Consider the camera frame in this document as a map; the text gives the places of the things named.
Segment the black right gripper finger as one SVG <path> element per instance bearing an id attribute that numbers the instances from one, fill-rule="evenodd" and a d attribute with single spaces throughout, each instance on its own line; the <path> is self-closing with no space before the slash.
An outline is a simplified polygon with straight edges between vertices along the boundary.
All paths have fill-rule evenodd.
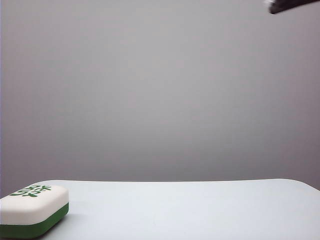
<path id="1" fill-rule="evenodd" d="M 270 14 L 278 14 L 293 8 L 315 3 L 317 0 L 265 0 L 264 3 Z"/>

